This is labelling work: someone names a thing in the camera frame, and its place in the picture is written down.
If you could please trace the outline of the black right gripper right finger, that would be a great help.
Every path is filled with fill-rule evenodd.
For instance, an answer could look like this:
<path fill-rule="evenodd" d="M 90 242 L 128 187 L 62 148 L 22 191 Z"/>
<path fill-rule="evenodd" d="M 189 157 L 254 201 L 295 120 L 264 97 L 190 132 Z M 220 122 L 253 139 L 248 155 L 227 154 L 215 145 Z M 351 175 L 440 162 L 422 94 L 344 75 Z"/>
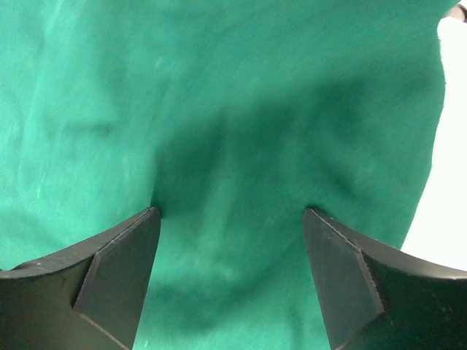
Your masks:
<path fill-rule="evenodd" d="M 421 260 L 304 212 L 304 239 L 332 349 L 465 349 L 466 272 Z"/>

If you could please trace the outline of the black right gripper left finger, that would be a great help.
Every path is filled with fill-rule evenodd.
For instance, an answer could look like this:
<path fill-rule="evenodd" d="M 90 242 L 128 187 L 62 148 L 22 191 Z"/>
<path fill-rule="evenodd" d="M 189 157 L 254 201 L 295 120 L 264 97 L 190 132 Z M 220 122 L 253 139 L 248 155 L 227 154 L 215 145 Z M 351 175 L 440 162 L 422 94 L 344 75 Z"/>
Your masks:
<path fill-rule="evenodd" d="M 147 208 L 1 272 L 2 349 L 132 349 L 158 247 Z"/>

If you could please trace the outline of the dark green surgical cloth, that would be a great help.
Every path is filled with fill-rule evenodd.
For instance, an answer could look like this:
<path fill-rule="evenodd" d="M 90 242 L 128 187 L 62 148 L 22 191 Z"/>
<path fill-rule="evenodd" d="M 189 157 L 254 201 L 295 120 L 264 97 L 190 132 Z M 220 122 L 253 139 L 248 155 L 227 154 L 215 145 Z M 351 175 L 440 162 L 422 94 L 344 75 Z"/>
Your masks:
<path fill-rule="evenodd" d="M 1 266 L 163 215 L 137 349 L 326 349 L 316 206 L 400 247 L 452 1 L 3 1 Z"/>

